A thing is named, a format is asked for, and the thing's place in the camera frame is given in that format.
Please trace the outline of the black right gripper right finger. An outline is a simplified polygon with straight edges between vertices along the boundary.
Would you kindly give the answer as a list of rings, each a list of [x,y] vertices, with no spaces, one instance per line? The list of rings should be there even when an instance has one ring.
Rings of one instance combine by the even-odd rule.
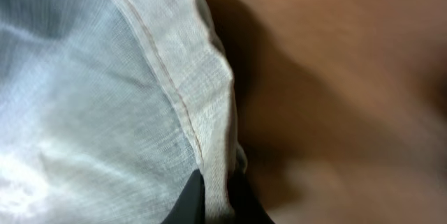
[[[227,183],[234,224],[274,224],[255,196],[245,174],[235,171]]]

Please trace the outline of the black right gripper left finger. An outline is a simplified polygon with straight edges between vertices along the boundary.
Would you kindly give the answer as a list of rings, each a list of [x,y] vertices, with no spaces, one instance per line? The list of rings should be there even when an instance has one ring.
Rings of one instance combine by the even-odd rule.
[[[205,183],[200,170],[191,173],[174,207],[162,224],[204,224]]]

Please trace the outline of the light blue denim shorts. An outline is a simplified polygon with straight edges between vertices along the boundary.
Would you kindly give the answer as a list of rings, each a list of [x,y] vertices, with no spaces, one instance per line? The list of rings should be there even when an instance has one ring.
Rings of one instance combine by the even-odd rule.
[[[205,0],[1,0],[1,222],[235,217],[233,72]]]

